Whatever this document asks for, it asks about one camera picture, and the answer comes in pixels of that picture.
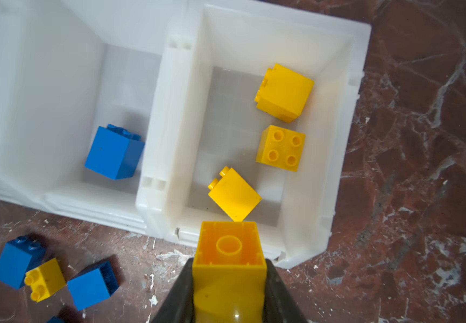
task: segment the red marble surface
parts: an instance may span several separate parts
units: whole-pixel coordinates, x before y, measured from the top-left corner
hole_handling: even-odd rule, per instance
[[[329,247],[281,277],[310,322],[466,322],[466,0],[275,3],[373,26]],[[23,234],[67,279],[110,258],[121,286],[77,313],[0,283],[0,322],[148,322],[194,252],[0,202],[0,252]]]

